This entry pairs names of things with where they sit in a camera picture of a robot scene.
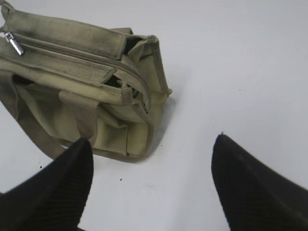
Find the bag strap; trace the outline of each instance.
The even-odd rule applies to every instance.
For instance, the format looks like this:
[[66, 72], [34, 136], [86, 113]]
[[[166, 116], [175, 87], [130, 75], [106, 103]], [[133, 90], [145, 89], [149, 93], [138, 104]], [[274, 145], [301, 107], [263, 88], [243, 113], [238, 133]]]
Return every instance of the bag strap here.
[[25, 101], [19, 97], [13, 80], [14, 74], [8, 71], [0, 71], [0, 76], [0, 100], [3, 105], [34, 144], [50, 158], [56, 158], [65, 148], [42, 128], [34, 118]]

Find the bag handle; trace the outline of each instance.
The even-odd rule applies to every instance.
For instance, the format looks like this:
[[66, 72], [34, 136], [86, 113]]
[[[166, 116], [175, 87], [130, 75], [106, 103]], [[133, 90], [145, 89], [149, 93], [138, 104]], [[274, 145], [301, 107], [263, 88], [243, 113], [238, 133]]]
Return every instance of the bag handle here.
[[100, 102], [64, 90], [60, 91], [59, 99], [75, 116], [80, 136], [88, 139], [93, 146], [97, 138], [97, 117]]

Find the handbag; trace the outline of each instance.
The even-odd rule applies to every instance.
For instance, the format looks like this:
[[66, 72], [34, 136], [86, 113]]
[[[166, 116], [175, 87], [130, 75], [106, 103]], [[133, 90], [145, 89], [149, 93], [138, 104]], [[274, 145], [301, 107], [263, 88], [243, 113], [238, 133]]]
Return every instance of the handbag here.
[[38, 148], [54, 159], [83, 137], [97, 155], [146, 157], [171, 93], [157, 37], [0, 3], [0, 100]]

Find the white floor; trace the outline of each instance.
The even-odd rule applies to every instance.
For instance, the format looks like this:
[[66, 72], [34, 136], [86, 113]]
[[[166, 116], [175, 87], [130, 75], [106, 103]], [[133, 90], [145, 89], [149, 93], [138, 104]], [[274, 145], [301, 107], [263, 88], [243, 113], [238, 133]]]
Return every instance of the white floor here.
[[[171, 95], [153, 155], [95, 157], [81, 228], [228, 231], [211, 176], [221, 132], [308, 188], [305, 0], [12, 0], [15, 8], [154, 34]], [[0, 191], [51, 160], [0, 106]]]

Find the front pocket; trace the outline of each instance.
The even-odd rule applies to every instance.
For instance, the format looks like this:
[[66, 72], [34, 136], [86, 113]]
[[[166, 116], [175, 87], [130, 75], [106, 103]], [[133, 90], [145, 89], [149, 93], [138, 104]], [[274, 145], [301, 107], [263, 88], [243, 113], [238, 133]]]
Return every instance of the front pocket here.
[[[59, 91], [15, 78], [18, 94], [42, 128], [59, 141], [80, 138], [74, 112], [59, 99]], [[128, 125], [112, 116], [102, 105], [97, 109], [97, 137], [94, 149], [127, 155]]]

